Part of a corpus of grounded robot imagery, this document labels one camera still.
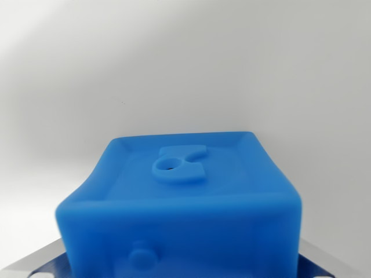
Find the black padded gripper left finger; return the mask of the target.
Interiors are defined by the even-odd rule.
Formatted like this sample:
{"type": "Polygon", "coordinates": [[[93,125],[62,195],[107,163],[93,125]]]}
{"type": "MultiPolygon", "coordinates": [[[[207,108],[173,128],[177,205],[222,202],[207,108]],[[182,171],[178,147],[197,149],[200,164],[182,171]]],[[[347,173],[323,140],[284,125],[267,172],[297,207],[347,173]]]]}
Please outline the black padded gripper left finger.
{"type": "Polygon", "coordinates": [[[1,269],[1,277],[71,277],[61,239],[1,269]]]}

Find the black padded gripper right finger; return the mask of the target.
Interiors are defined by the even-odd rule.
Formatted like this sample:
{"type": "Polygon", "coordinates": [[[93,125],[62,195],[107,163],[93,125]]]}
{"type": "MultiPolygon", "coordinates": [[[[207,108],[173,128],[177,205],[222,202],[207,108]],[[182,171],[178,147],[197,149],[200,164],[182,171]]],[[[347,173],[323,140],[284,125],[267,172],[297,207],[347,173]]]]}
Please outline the black padded gripper right finger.
{"type": "Polygon", "coordinates": [[[349,264],[300,239],[297,277],[370,277],[349,264]]]}

